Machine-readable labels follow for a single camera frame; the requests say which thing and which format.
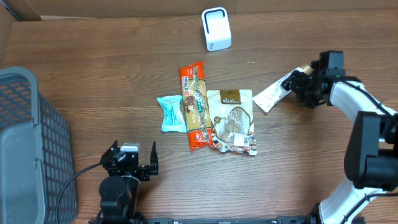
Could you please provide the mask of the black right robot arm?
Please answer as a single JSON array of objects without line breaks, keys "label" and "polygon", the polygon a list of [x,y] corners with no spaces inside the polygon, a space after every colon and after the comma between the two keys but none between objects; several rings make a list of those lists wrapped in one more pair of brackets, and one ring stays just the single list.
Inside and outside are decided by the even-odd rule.
[{"label": "black right robot arm", "polygon": [[321,60],[292,70],[281,88],[302,106],[341,110],[353,123],[344,158],[345,178],[318,204],[312,223],[361,223],[357,214],[378,197],[397,196],[397,112],[368,92],[357,77]]}]

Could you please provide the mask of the teal snack packet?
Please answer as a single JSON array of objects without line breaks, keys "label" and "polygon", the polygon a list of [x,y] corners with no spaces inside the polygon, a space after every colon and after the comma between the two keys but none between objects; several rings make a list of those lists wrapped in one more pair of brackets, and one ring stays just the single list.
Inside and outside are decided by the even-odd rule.
[{"label": "teal snack packet", "polygon": [[163,96],[157,99],[164,111],[162,132],[186,133],[187,127],[181,110],[182,95]]}]

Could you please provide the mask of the brown white nut pouch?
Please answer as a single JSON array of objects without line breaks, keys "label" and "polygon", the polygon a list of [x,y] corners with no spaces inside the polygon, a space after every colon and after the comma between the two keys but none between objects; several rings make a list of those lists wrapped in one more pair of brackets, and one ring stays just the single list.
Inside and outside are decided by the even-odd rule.
[{"label": "brown white nut pouch", "polygon": [[251,90],[208,90],[211,140],[220,152],[257,154]]}]

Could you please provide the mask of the orange spaghetti packet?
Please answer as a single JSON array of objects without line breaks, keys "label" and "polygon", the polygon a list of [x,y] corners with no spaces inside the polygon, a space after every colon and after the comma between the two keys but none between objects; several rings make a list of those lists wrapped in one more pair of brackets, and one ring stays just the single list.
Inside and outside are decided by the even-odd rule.
[{"label": "orange spaghetti packet", "polygon": [[205,146],[214,147],[203,66],[204,62],[201,61],[179,68],[191,152]]}]

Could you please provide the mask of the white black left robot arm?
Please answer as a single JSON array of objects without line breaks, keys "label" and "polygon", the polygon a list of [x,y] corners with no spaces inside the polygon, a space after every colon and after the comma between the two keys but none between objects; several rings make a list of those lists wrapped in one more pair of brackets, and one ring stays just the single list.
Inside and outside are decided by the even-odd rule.
[{"label": "white black left robot arm", "polygon": [[124,143],[119,147],[115,141],[101,156],[100,164],[109,176],[99,185],[101,210],[93,223],[147,223],[143,214],[136,212],[138,191],[141,182],[159,174],[159,161],[155,142],[148,165],[139,164],[139,149],[138,143]]}]

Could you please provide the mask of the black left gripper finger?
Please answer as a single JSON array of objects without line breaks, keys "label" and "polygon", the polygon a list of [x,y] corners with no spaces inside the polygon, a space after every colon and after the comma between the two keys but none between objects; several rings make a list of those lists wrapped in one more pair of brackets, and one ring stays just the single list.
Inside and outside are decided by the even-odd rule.
[{"label": "black left gripper finger", "polygon": [[111,147],[101,156],[101,162],[111,162],[115,152],[118,150],[118,141],[115,140]]},{"label": "black left gripper finger", "polygon": [[156,151],[156,142],[153,142],[152,150],[150,153],[150,175],[159,174],[159,160]]}]

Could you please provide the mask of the white cream tube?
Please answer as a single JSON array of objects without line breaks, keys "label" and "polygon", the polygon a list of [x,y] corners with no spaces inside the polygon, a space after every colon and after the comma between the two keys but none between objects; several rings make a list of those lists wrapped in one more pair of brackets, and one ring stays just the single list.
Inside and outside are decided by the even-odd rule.
[{"label": "white cream tube", "polygon": [[253,102],[260,107],[265,113],[269,113],[278,102],[290,93],[290,90],[285,90],[282,83],[287,81],[293,72],[303,72],[307,75],[311,74],[313,68],[309,65],[302,65],[297,67],[282,78],[271,84],[265,90],[261,91],[258,95],[252,98]]}]

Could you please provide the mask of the grey plastic basket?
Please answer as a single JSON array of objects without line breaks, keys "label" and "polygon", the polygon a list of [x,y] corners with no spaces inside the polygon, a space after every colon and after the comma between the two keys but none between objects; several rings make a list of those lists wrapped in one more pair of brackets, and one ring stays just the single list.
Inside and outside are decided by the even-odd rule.
[{"label": "grey plastic basket", "polygon": [[1,70],[1,223],[71,223],[78,214],[70,127],[23,67]]}]

